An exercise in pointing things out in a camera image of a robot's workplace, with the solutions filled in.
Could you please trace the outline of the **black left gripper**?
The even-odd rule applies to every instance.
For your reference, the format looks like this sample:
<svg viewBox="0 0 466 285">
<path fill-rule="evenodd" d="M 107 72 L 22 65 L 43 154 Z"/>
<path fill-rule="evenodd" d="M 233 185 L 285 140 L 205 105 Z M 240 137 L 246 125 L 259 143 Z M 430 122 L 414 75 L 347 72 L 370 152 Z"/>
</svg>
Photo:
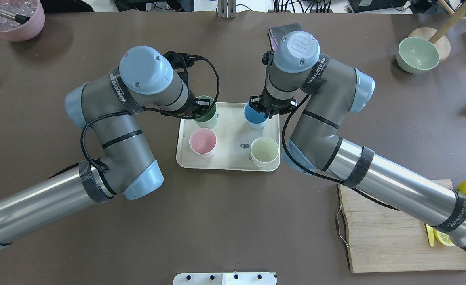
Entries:
<svg viewBox="0 0 466 285">
<path fill-rule="evenodd" d="M 209 110 L 201 108 L 207 108 L 210 106 L 211 101 L 199 100 L 194 96 L 193 92 L 189 88 L 189 74 L 187 71 L 189 67 L 193 66 L 194 61 L 198 59 L 198 56 L 168 51 L 164 54 L 164 57 L 168 60 L 174 71 L 182 70 L 181 72 L 176 72 L 176 74 L 180 77 L 183 83 L 182 91 L 187 92 L 187 98 L 184 101 L 184 105 L 177 111 L 172 111 L 172 113 L 179 116 L 194 118 L 205 116 Z"/>
</svg>

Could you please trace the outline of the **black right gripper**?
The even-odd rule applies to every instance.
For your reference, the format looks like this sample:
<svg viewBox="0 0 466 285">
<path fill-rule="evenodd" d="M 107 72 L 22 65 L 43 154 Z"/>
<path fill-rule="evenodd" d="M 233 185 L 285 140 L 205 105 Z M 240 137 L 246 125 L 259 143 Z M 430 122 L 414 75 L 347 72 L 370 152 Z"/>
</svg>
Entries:
<svg viewBox="0 0 466 285">
<path fill-rule="evenodd" d="M 293 97 L 290 99 L 277 99 L 274 95 L 278 93 L 285 94 L 271 83 L 269 71 L 273 64 L 274 51 L 267 51 L 263 55 L 263 64 L 266 66 L 265 85 L 262 93 L 259 96 L 250 96 L 249 106 L 264 114 L 266 119 L 271 119 L 274 115 L 285 115 L 294 112 L 298 108 L 298 102 Z"/>
</svg>

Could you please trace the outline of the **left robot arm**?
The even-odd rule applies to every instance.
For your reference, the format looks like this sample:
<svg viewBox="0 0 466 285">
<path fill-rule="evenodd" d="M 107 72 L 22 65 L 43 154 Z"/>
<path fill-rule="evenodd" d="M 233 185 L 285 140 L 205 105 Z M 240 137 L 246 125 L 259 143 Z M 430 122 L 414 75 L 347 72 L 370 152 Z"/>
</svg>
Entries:
<svg viewBox="0 0 466 285">
<path fill-rule="evenodd" d="M 118 194 L 143 197 L 164 182 L 142 128 L 141 112 L 197 119 L 214 103 L 189 89 L 187 69 L 204 56 L 133 47 L 117 67 L 65 99 L 81 130 L 84 160 L 0 201 L 0 250 L 43 227 Z"/>
</svg>

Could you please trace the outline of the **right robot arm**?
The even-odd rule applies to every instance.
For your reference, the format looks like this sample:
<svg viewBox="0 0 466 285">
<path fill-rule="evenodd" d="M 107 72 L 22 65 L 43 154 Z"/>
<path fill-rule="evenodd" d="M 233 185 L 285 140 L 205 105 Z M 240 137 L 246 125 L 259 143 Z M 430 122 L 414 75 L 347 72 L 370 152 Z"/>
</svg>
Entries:
<svg viewBox="0 0 466 285">
<path fill-rule="evenodd" d="M 466 178 L 466 121 L 453 117 L 457 96 L 418 79 L 382 83 L 374 96 L 370 76 L 323 53 L 300 30 L 282 36 L 263 62 L 265 87 L 251 106 L 268 117 L 303 106 L 282 139 L 294 168 L 406 213 L 466 251 L 466 195 L 427 177 L 441 170 Z M 296 102 L 299 91 L 307 103 Z"/>
</svg>

